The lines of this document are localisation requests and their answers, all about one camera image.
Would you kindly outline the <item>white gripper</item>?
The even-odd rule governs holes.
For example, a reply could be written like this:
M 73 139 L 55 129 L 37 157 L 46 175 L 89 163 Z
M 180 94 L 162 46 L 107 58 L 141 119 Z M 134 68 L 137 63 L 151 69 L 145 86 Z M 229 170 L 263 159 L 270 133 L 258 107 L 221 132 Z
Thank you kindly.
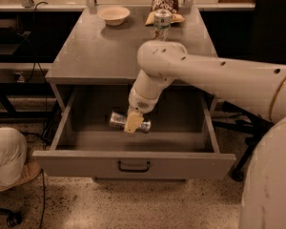
M 129 94 L 129 108 L 124 131 L 129 134 L 134 133 L 144 120 L 143 114 L 151 112 L 157 101 L 158 98 L 148 99 L 132 88 Z

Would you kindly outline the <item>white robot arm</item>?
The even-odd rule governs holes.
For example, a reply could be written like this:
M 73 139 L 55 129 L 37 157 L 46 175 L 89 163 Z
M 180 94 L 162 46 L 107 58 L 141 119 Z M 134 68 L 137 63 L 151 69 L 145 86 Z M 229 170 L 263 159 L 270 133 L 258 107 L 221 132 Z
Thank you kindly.
M 286 65 L 189 54 L 177 42 L 147 41 L 125 126 L 135 132 L 176 79 L 272 124 L 258 141 L 242 193 L 238 229 L 286 229 Z

